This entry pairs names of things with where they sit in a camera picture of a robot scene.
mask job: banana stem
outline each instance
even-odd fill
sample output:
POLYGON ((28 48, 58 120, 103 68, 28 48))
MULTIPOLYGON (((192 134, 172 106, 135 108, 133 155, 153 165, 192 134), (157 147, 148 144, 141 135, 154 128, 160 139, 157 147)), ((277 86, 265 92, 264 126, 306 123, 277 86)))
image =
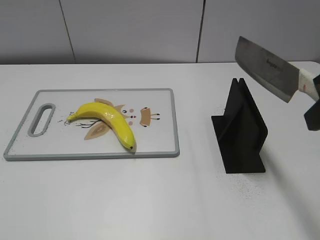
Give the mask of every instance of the banana stem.
POLYGON ((77 118, 78 118, 77 113, 74 113, 74 114, 68 116, 67 120, 68 120, 68 122, 72 122, 72 121, 76 120, 77 118))

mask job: white wall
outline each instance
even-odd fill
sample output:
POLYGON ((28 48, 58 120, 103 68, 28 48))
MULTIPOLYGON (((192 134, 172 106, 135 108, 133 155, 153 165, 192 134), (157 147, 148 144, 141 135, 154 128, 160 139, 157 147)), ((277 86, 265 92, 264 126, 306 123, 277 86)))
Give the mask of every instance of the white wall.
POLYGON ((73 62, 58 0, 0 1, 0 64, 73 62))
MULTIPOLYGON (((61 0, 77 63, 194 63, 203 0, 61 0)), ((244 36, 320 61, 320 0, 206 0, 199 62, 234 62, 244 36)), ((74 63, 59 0, 0 1, 0 64, 74 63)))
POLYGON ((194 63, 203 0, 62 0, 77 63, 194 63))
POLYGON ((206 0, 199 62, 234 62, 239 36, 289 61, 320 56, 320 0, 206 0))

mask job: gray cutting board rim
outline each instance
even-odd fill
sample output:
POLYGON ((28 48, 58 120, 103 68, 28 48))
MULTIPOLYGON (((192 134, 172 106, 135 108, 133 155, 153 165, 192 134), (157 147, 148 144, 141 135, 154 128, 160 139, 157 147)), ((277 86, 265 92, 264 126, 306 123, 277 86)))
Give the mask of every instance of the gray cutting board rim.
POLYGON ((4 158, 7 161, 47 161, 47 160, 89 160, 89 159, 136 159, 136 158, 173 158, 180 154, 178 127, 176 120, 174 92, 171 88, 123 88, 123 89, 42 89, 38 90, 34 95, 29 107, 27 108, 21 122, 14 132, 7 148, 4 151, 4 158), (117 92, 117 91, 169 91, 171 102, 171 114, 174 134, 174 150, 173 151, 155 151, 155 152, 105 152, 105 153, 72 153, 72 154, 9 154, 13 143, 19 134, 25 120, 30 113, 37 97, 40 93, 45 92, 117 92))

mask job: cutting board handle hole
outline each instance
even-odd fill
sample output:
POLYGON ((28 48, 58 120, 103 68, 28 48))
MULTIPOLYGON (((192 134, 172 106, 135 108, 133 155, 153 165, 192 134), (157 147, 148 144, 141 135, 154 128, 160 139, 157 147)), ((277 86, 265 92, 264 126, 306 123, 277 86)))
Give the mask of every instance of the cutting board handle hole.
POLYGON ((56 106, 52 103, 39 107, 28 130, 30 137, 38 137, 46 132, 55 109, 56 106))

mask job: black object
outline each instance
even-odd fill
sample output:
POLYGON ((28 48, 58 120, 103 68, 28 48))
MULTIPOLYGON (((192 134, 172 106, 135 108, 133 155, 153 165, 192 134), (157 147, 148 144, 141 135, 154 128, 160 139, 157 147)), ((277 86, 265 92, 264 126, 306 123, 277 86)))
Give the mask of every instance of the black object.
MULTIPOLYGON (((313 83, 320 96, 320 75, 313 79, 313 83)), ((320 130, 320 99, 303 116, 310 131, 320 130)))
POLYGON ((243 78, 232 80, 223 116, 211 116, 227 174, 264 173, 259 152, 268 129, 243 78))

